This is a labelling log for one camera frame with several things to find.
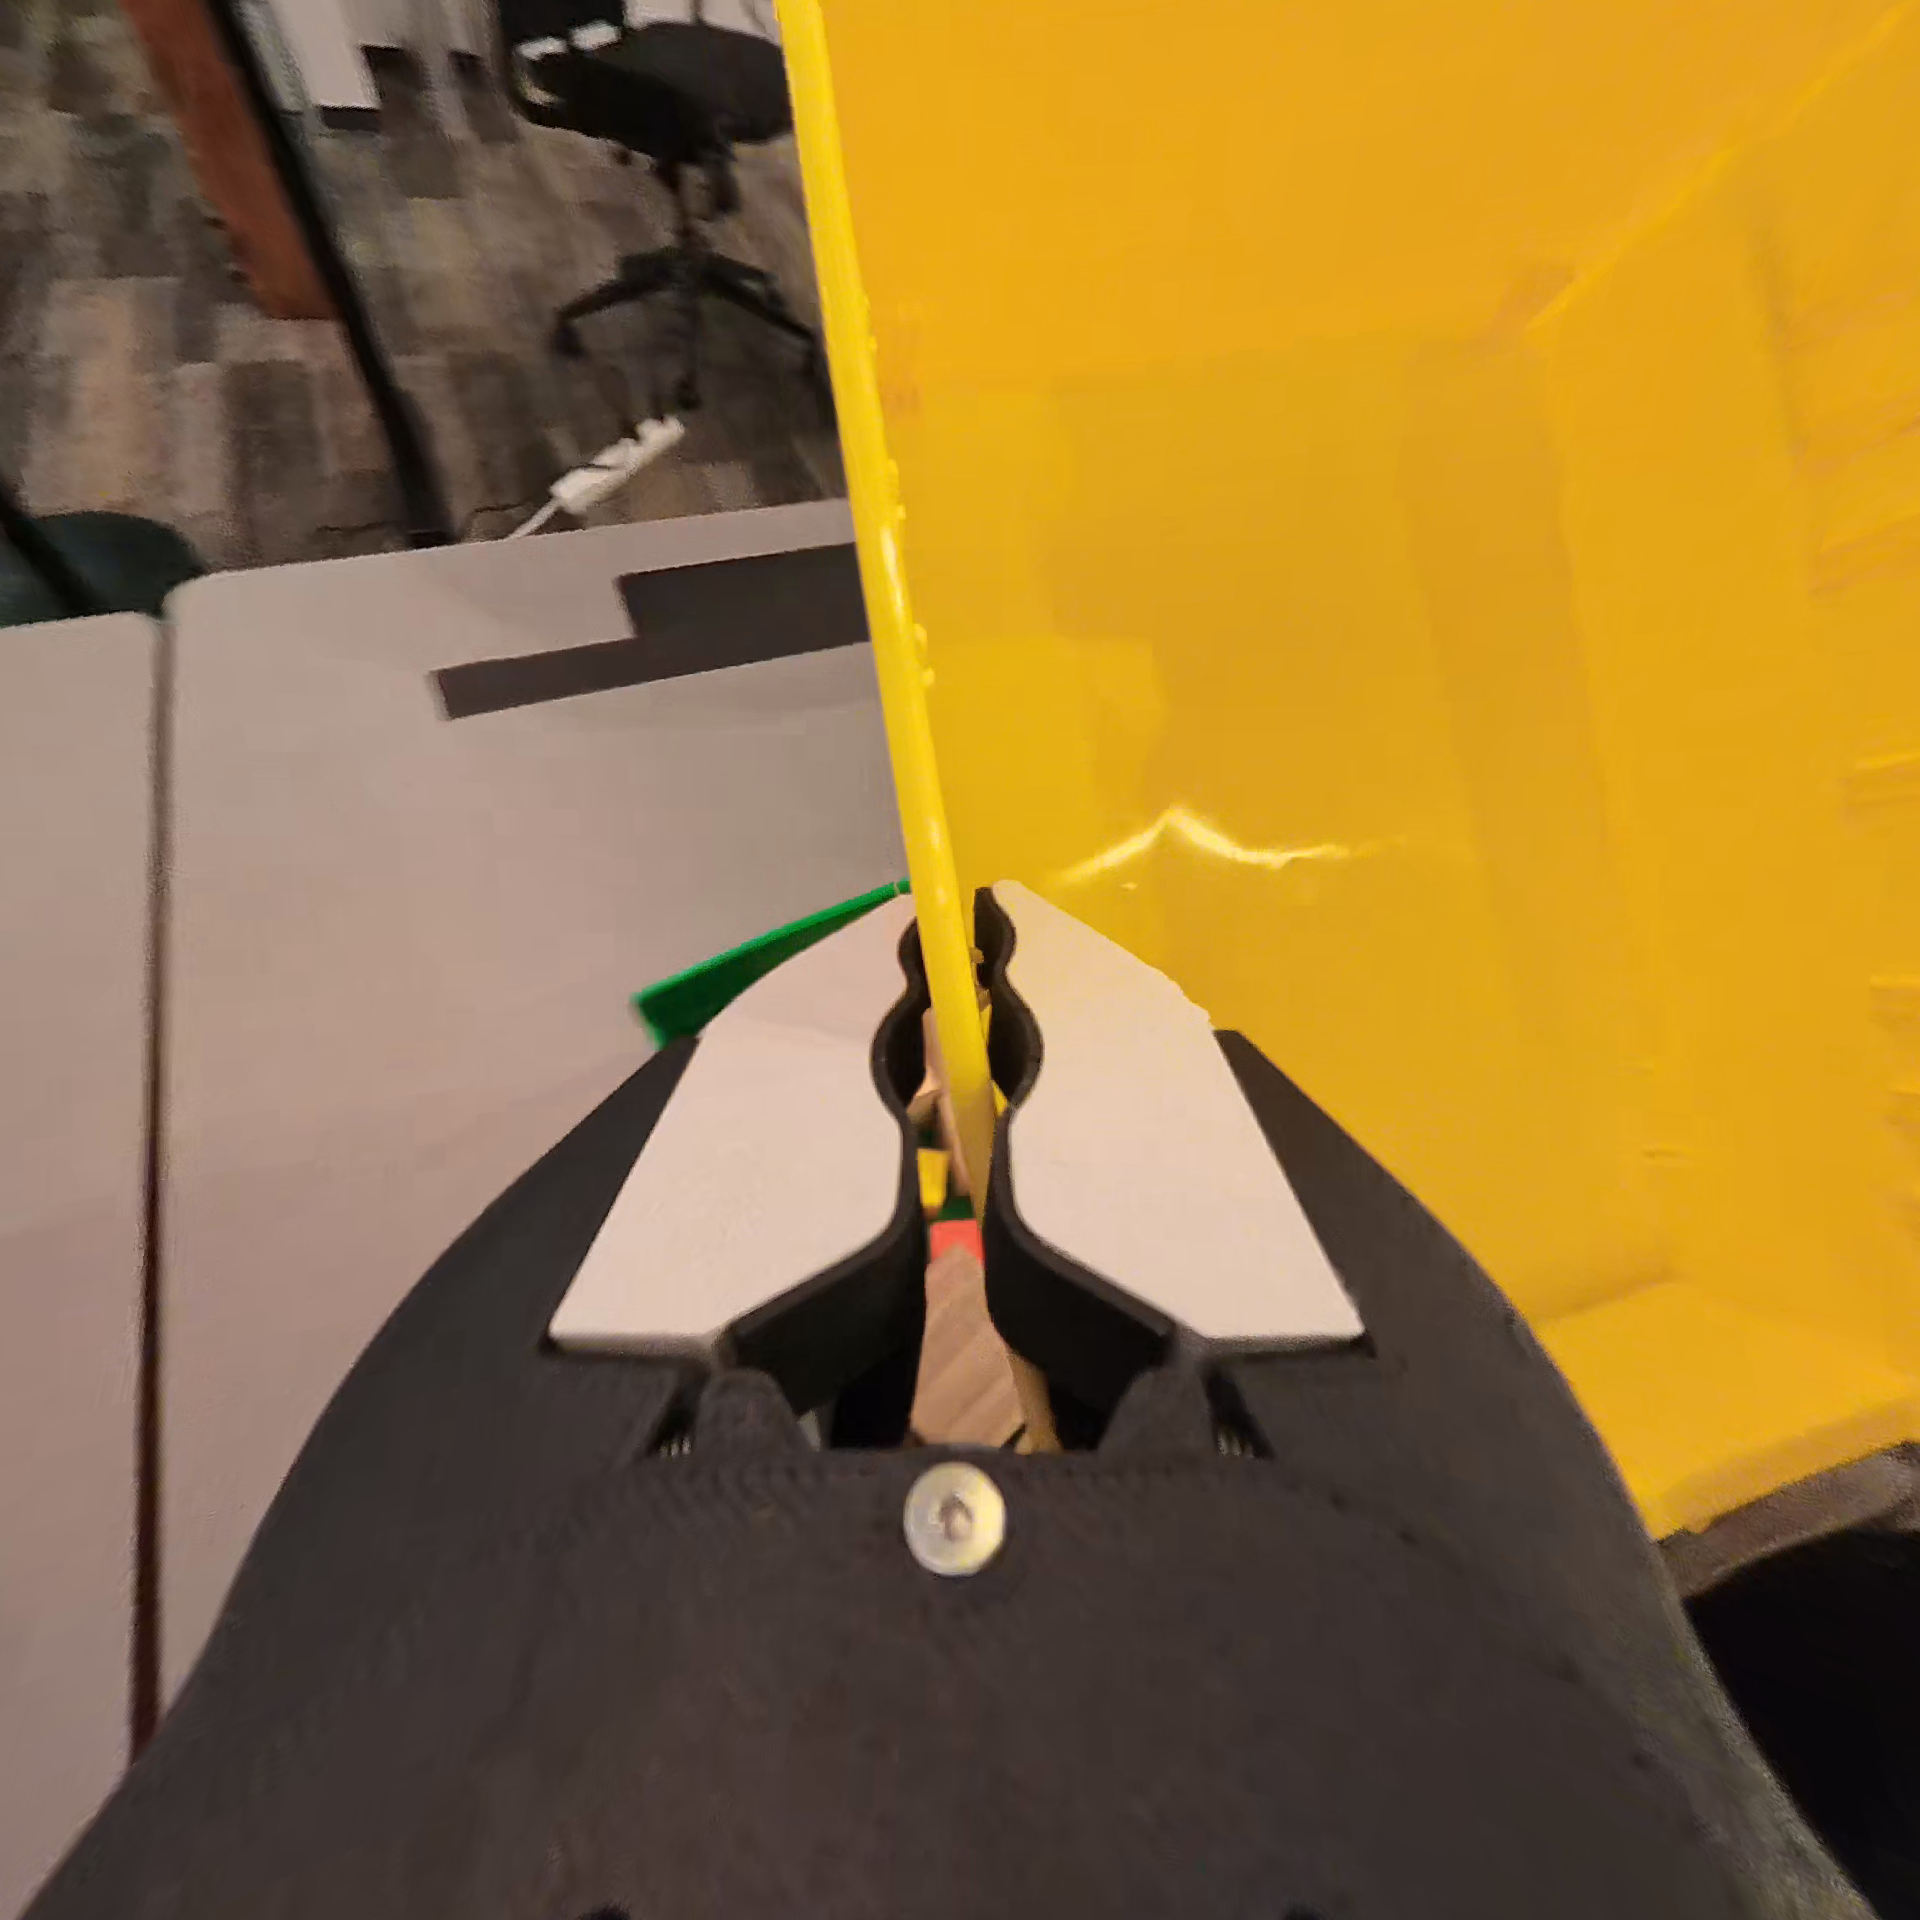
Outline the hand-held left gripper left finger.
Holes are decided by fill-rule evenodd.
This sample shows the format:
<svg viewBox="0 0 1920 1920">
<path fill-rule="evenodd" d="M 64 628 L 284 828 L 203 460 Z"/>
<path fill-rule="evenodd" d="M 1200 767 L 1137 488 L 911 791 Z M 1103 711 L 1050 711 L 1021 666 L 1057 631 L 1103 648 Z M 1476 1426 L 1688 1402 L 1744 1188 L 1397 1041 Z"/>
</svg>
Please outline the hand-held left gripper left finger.
<svg viewBox="0 0 1920 1920">
<path fill-rule="evenodd" d="M 683 1049 L 546 1325 L 571 1361 L 769 1377 L 835 1449 L 906 1440 L 927 1332 L 929 988 L 885 897 L 777 961 Z"/>
</svg>

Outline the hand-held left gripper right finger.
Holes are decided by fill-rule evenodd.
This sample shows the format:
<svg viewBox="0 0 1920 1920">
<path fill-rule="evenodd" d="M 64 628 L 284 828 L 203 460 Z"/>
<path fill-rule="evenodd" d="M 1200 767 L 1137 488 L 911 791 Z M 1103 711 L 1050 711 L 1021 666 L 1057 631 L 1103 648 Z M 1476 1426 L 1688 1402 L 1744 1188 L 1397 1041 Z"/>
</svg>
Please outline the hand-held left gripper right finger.
<svg viewBox="0 0 1920 1920">
<path fill-rule="evenodd" d="M 1090 1452 L 1138 1380 L 1362 1361 L 1370 1331 L 1269 1138 L 1234 1036 L 1171 973 L 1018 880 L 973 899 L 1000 1098 L 992 1325 L 1052 1442 Z"/>
</svg>

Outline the green piece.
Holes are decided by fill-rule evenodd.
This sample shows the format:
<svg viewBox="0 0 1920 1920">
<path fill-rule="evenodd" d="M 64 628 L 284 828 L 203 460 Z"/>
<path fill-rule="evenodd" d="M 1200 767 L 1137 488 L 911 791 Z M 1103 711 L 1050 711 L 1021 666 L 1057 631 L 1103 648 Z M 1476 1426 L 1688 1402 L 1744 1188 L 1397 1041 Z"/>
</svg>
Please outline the green piece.
<svg viewBox="0 0 1920 1920">
<path fill-rule="evenodd" d="M 906 877 L 769 928 L 643 988 L 631 997 L 631 1010 L 658 1049 L 680 1041 L 695 1041 L 733 1001 L 791 959 L 899 899 L 911 899 L 911 880 Z"/>
</svg>

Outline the yellow plastic box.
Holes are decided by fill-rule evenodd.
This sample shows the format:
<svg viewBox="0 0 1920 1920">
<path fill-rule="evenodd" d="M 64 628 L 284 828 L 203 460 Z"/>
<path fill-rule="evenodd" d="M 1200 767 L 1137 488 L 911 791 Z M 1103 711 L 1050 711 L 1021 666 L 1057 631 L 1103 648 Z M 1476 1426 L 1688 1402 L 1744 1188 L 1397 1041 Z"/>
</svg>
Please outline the yellow plastic box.
<svg viewBox="0 0 1920 1920">
<path fill-rule="evenodd" d="M 1916 4 L 780 4 L 914 876 L 1173 976 L 1653 1535 L 1916 1444 Z"/>
</svg>

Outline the black tape strip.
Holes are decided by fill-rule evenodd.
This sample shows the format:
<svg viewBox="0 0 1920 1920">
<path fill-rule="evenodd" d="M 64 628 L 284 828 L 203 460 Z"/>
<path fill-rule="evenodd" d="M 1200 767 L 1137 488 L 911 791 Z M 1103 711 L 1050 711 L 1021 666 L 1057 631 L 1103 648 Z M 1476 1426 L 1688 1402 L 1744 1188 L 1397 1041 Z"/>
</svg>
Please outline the black tape strip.
<svg viewBox="0 0 1920 1920">
<path fill-rule="evenodd" d="M 852 545 L 631 572 L 620 637 L 450 663 L 429 676 L 450 723 L 687 682 L 872 642 Z"/>
</svg>

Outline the white power strip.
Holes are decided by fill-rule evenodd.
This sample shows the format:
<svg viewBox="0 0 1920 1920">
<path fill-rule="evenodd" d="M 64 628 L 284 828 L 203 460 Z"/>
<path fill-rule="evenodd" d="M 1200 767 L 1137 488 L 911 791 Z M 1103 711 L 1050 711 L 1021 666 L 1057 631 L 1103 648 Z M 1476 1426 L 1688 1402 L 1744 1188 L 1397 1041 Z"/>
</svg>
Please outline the white power strip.
<svg viewBox="0 0 1920 1920">
<path fill-rule="evenodd" d="M 621 497 L 639 477 L 676 451 L 687 440 L 683 416 L 655 416 L 635 423 L 633 432 L 591 460 L 560 473 L 539 508 L 522 516 L 507 540 L 536 537 L 563 521 L 576 524 Z"/>
</svg>

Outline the black metal desk leg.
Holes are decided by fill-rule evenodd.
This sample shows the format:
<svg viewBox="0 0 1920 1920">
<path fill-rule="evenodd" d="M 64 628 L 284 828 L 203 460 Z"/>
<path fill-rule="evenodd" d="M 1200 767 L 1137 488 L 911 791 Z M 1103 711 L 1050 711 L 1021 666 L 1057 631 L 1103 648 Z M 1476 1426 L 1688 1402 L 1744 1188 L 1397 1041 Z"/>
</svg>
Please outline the black metal desk leg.
<svg viewBox="0 0 1920 1920">
<path fill-rule="evenodd" d="M 328 167 L 330 128 L 307 93 L 295 47 L 274 4 L 221 2 L 210 9 L 245 82 L 307 260 L 344 327 L 359 387 L 389 455 L 403 537 L 415 549 L 453 545 L 458 524 L 442 467 L 415 397 L 399 380 L 367 280 L 352 265 L 345 216 Z"/>
</svg>

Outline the black office chair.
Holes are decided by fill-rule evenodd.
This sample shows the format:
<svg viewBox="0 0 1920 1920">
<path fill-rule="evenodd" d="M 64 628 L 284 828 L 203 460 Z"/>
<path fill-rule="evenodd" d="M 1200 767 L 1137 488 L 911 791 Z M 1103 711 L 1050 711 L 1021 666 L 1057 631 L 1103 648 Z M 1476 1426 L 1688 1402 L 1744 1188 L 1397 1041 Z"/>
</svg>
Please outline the black office chair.
<svg viewBox="0 0 1920 1920">
<path fill-rule="evenodd" d="M 641 26 L 625 4 L 493 2 L 489 11 L 517 114 L 647 161 L 674 209 L 669 244 L 627 255 L 610 280 L 559 308 L 554 353 L 579 359 L 581 323 L 660 299 L 672 325 L 657 391 L 688 413 L 701 404 L 704 301 L 715 299 L 797 346 L 804 380 L 829 404 L 821 332 L 775 274 L 713 247 L 713 227 L 741 209 L 737 155 L 796 131 L 777 42 L 712 23 L 701 4 Z"/>
</svg>

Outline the brown wooden panel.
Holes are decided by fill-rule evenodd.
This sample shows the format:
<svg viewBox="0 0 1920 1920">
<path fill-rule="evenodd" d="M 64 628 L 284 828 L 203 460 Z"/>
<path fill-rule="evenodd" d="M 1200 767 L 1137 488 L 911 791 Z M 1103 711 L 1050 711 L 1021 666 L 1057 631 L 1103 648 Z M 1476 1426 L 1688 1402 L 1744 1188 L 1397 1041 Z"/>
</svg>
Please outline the brown wooden panel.
<svg viewBox="0 0 1920 1920">
<path fill-rule="evenodd" d="M 339 319 L 269 143 L 265 105 L 210 2 L 121 2 L 231 260 L 273 321 Z"/>
</svg>

